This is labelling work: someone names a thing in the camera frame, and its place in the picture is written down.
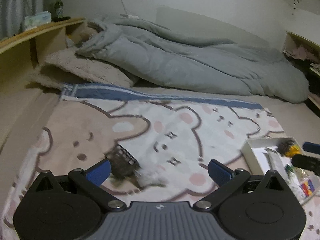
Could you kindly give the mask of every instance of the wicker basket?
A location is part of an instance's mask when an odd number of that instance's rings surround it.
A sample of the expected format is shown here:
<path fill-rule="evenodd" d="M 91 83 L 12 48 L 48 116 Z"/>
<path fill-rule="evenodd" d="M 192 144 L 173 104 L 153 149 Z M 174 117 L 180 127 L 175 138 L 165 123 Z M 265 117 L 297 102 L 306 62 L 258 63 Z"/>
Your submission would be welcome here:
<path fill-rule="evenodd" d="M 105 157 L 111 163 L 111 173 L 118 179 L 133 175 L 139 168 L 138 161 L 121 145 L 117 144 Z"/>

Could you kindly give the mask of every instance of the headboard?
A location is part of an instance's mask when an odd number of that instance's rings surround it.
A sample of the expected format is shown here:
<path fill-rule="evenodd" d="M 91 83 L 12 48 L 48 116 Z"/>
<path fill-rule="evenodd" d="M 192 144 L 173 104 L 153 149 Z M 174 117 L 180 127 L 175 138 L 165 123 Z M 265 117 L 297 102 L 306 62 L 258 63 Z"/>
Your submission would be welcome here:
<path fill-rule="evenodd" d="M 170 7 L 157 8 L 156 23 L 187 36 L 227 38 L 242 45 L 269 47 L 268 41 L 234 25 Z"/>

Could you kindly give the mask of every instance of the gray ribbed panel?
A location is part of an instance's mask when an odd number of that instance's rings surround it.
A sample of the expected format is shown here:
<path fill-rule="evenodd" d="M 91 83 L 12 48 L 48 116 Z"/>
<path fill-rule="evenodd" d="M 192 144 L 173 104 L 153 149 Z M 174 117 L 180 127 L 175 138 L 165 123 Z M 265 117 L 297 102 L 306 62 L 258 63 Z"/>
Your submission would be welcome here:
<path fill-rule="evenodd" d="M 109 214 L 88 240 L 235 240 L 214 216 L 192 210 L 188 202 L 133 202 Z"/>

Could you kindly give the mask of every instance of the cartoon blanket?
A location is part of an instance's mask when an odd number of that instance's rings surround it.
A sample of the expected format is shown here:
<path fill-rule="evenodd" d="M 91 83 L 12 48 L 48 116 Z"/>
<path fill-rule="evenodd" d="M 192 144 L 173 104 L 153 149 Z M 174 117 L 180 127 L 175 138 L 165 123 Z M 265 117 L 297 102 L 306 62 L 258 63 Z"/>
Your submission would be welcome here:
<path fill-rule="evenodd" d="M 87 169 L 120 144 L 142 167 L 156 167 L 166 187 L 143 190 L 131 178 L 108 178 L 102 188 L 131 201 L 189 201 L 215 190 L 211 159 L 248 169 L 240 148 L 247 138 L 283 135 L 272 114 L 255 103 L 229 99 L 147 95 L 114 86 L 67 86 L 38 142 L 29 149 L 9 194 L 2 236 L 18 239 L 12 216 L 41 170 L 65 175 Z"/>

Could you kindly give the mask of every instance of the green glass bottle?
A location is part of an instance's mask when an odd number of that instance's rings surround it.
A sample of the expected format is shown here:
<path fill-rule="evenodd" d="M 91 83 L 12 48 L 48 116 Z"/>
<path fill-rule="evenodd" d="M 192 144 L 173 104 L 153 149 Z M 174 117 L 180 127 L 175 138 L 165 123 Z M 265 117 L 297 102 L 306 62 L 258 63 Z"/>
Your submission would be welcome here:
<path fill-rule="evenodd" d="M 54 12 L 57 18 L 63 17 L 63 2 L 61 0 L 57 0 L 54 4 Z"/>

